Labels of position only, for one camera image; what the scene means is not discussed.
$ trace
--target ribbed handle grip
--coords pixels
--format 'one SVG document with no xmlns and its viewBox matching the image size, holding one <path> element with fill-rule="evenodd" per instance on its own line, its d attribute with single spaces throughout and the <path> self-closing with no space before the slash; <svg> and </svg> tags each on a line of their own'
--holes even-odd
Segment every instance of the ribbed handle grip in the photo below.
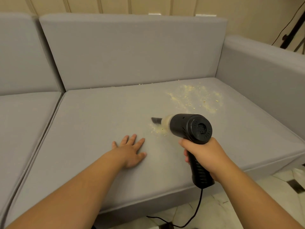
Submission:
<svg viewBox="0 0 305 229">
<path fill-rule="evenodd" d="M 200 189 L 207 188 L 213 184 L 215 181 L 211 177 L 210 173 L 200 165 L 195 156 L 188 151 L 189 163 L 192 170 L 192 180 L 193 183 Z"/>
</svg>

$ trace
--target gray fabric upholstery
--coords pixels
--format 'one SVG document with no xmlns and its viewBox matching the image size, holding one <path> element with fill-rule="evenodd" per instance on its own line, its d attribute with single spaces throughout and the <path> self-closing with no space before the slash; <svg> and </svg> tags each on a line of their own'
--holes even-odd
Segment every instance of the gray fabric upholstery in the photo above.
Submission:
<svg viewBox="0 0 305 229">
<path fill-rule="evenodd" d="M 0 13 L 0 96 L 62 91 L 38 19 Z"/>
<path fill-rule="evenodd" d="M 59 105 L 7 224 L 110 150 L 111 141 L 133 133 L 146 138 L 141 150 L 147 158 L 118 175 L 97 223 L 106 228 L 198 198 L 178 138 L 151 122 L 176 113 L 204 115 L 229 157 L 255 178 L 305 152 L 287 127 L 216 78 L 72 90 Z M 216 185 L 204 195 L 219 190 Z"/>
<path fill-rule="evenodd" d="M 66 90 L 215 77 L 227 21 L 178 16 L 40 18 Z"/>
<path fill-rule="evenodd" d="M 229 36 L 216 78 L 249 98 L 305 139 L 305 57 Z"/>
<path fill-rule="evenodd" d="M 0 215 L 29 166 L 60 92 L 0 96 Z"/>
</svg>

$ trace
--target wall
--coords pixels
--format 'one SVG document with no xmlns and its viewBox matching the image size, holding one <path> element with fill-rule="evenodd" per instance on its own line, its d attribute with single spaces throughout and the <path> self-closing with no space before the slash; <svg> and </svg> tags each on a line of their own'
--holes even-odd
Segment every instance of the wall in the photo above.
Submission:
<svg viewBox="0 0 305 229">
<path fill-rule="evenodd" d="M 148 14 L 194 16 L 216 14 L 229 20 L 227 34 L 272 44 L 305 0 L 0 0 L 0 11 L 44 15 L 57 12 Z M 297 22 L 305 5 L 274 44 Z M 305 36 L 305 26 L 288 49 L 293 50 Z"/>
</svg>

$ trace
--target hand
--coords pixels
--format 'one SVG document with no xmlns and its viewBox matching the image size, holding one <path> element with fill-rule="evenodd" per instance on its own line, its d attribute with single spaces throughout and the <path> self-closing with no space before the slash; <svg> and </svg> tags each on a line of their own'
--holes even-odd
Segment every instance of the hand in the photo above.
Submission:
<svg viewBox="0 0 305 229">
<path fill-rule="evenodd" d="M 189 163 L 187 150 L 191 152 L 197 161 L 210 172 L 212 178 L 218 181 L 217 176 L 222 170 L 225 170 L 229 164 L 234 164 L 231 159 L 224 152 L 215 138 L 211 138 L 208 143 L 204 145 L 195 144 L 187 139 L 180 139 L 179 144 L 185 148 L 185 161 Z"/>
<path fill-rule="evenodd" d="M 109 153 L 116 155 L 122 162 L 124 168 L 132 168 L 139 164 L 145 157 L 146 153 L 139 153 L 137 151 L 143 145 L 145 138 L 142 138 L 137 143 L 134 144 L 137 135 L 134 134 L 128 140 L 129 136 L 124 136 L 119 147 L 116 145 L 116 142 L 112 142 L 112 150 Z"/>
</svg>

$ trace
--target person's left arm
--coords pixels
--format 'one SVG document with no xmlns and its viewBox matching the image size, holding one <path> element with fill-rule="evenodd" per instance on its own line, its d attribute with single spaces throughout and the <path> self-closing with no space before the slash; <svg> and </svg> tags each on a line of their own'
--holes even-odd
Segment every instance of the person's left arm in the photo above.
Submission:
<svg viewBox="0 0 305 229">
<path fill-rule="evenodd" d="M 119 147 L 112 142 L 111 151 L 30 208 L 7 229 L 91 228 L 119 171 L 136 166 L 146 157 L 146 153 L 137 154 L 145 139 L 133 145 L 136 136 L 129 140 L 125 136 Z"/>
</svg>

